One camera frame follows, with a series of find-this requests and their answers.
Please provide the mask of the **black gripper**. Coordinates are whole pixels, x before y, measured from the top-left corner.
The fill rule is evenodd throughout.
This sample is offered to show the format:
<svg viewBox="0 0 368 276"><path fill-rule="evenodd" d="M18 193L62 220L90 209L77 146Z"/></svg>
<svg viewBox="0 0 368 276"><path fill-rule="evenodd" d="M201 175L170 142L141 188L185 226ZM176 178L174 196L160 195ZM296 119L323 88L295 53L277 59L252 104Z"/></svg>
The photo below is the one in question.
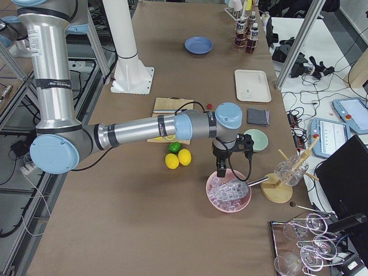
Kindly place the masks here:
<svg viewBox="0 0 368 276"><path fill-rule="evenodd" d="M249 163L252 163L254 154L254 141L251 135L237 134L235 139L230 142L222 141L220 138L215 138L212 143L212 152L216 157L217 177L225 177L227 172L227 160L235 152L242 152Z"/></svg>

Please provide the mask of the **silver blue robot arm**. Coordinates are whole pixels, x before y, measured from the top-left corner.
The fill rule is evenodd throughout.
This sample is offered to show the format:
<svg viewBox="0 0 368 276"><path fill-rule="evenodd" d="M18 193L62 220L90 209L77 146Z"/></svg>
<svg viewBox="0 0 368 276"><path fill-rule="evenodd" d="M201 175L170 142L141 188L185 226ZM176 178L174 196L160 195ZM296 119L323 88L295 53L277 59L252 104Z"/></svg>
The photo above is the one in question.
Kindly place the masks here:
<svg viewBox="0 0 368 276"><path fill-rule="evenodd" d="M212 139L217 176L222 178L234 152L252 159L254 142L242 135L242 109L220 104L213 112L180 110L122 124L83 125L75 115L66 31L88 16L86 1L16 1L18 19L26 26L40 122L30 146L34 164L50 174L73 170L89 155L119 145L174 135L181 140Z"/></svg>

